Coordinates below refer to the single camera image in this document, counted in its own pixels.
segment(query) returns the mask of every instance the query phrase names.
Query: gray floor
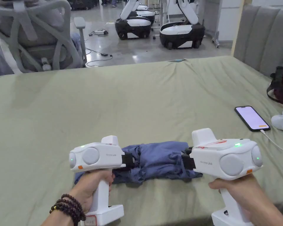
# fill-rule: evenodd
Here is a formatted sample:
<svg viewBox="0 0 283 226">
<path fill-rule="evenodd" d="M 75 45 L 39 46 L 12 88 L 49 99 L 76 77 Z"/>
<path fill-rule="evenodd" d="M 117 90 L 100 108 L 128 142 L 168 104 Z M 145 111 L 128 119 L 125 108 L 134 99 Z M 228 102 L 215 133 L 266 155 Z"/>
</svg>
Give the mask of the gray floor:
<svg viewBox="0 0 283 226">
<path fill-rule="evenodd" d="M 231 46 L 221 46 L 216 49 L 210 38 L 206 37 L 199 49 L 178 49 L 168 50 L 161 45 L 159 37 L 156 40 L 152 39 L 154 34 L 159 34 L 159 30 L 151 33 L 149 39 L 131 39 L 120 40 L 115 31 L 114 22 L 119 18 L 123 9 L 123 4 L 118 3 L 116 8 L 111 5 L 97 6 L 87 11 L 73 11 L 71 13 L 71 32 L 77 32 L 74 26 L 73 18 L 81 16 L 86 21 L 86 29 L 84 29 L 84 36 L 86 40 L 86 47 L 95 51 L 108 53 L 113 55 L 113 59 L 107 61 L 96 61 L 88 63 L 89 66 L 109 66 L 120 64 L 135 64 L 146 62 L 158 62 L 183 58 L 203 58 L 229 55 L 231 53 Z M 89 37 L 89 33 L 98 29 L 106 29 L 108 36 L 98 37 L 93 35 Z M 2 43 L 5 58 L 11 65 L 15 73 L 19 70 L 12 55 L 8 51 L 7 46 Z M 105 60 L 111 57 L 103 57 L 94 52 L 88 54 L 88 61 Z"/>
</svg>

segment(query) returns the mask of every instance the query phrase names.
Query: gripper handle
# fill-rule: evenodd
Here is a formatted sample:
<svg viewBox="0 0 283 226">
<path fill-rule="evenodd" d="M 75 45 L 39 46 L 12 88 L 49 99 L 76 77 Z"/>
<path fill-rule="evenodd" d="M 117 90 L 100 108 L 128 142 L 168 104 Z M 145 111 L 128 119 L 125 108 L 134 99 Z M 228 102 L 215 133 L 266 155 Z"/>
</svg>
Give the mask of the gripper handle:
<svg viewBox="0 0 283 226">
<path fill-rule="evenodd" d="M 233 217 L 238 222 L 248 223 L 249 219 L 246 218 L 242 211 L 242 207 L 234 198 L 230 195 L 227 189 L 220 189 L 223 201 L 226 205 L 226 210 L 228 211 L 228 216 Z"/>
<path fill-rule="evenodd" d="M 108 208 L 109 183 L 101 180 L 99 186 L 93 194 L 92 205 L 89 212 L 103 210 Z"/>
</svg>

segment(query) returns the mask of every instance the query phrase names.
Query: human hand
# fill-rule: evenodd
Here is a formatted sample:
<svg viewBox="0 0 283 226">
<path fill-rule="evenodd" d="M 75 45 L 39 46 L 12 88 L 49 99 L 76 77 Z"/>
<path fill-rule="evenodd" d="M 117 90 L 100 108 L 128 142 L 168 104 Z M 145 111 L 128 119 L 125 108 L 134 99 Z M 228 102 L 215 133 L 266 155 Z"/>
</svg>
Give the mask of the human hand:
<svg viewBox="0 0 283 226">
<path fill-rule="evenodd" d="M 208 185 L 212 189 L 227 189 L 234 200 L 247 211 L 246 215 L 249 215 L 248 217 L 251 217 L 250 214 L 255 209 L 273 205 L 253 174 L 248 174 L 236 180 L 216 179 Z"/>
<path fill-rule="evenodd" d="M 97 170 L 93 172 L 87 172 L 84 174 L 74 188 L 69 192 L 79 203 L 82 205 L 84 212 L 88 212 L 93 200 L 93 193 L 99 186 L 101 180 L 105 180 L 109 183 L 109 192 L 111 191 L 111 185 L 114 174 L 109 170 Z"/>
</svg>

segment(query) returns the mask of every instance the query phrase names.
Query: phone screen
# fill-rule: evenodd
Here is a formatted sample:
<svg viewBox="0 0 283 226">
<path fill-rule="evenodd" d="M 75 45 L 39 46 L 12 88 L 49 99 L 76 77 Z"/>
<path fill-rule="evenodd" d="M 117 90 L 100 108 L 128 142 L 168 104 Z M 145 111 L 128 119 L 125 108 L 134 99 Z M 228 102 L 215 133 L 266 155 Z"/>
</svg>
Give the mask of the phone screen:
<svg viewBox="0 0 283 226">
<path fill-rule="evenodd" d="M 269 125 L 251 106 L 238 107 L 236 111 L 252 130 L 270 129 Z"/>
</svg>

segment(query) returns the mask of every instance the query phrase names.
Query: brown bead bracelet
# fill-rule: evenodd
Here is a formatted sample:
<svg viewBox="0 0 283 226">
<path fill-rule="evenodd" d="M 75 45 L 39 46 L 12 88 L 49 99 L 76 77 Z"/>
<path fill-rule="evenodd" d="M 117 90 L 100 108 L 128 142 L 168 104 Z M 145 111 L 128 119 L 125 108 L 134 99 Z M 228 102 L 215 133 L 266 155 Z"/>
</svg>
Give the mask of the brown bead bracelet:
<svg viewBox="0 0 283 226">
<path fill-rule="evenodd" d="M 83 212 L 81 204 L 74 197 L 68 194 L 63 194 L 61 199 L 57 200 L 51 207 L 49 213 L 52 213 L 54 210 L 62 211 L 64 214 L 70 216 L 73 220 L 74 226 L 77 226 L 80 221 L 86 220 L 86 215 Z"/>
<path fill-rule="evenodd" d="M 66 203 L 67 205 L 69 205 L 71 208 L 74 208 L 75 210 L 80 210 L 80 206 L 78 206 L 76 203 L 72 202 L 72 201 L 69 201 L 69 200 L 66 200 L 66 199 L 59 199 L 57 200 L 56 203 Z M 84 218 L 85 217 L 85 214 L 83 211 L 79 211 L 80 212 L 80 218 Z"/>
<path fill-rule="evenodd" d="M 62 211 L 64 214 L 68 215 L 71 217 L 74 226 L 77 226 L 78 223 L 80 222 L 80 218 L 78 216 L 78 212 L 72 208 L 70 208 L 70 206 L 63 204 L 63 203 L 57 203 L 54 206 L 52 206 L 51 210 L 49 213 L 52 213 L 54 210 L 59 210 Z"/>
</svg>

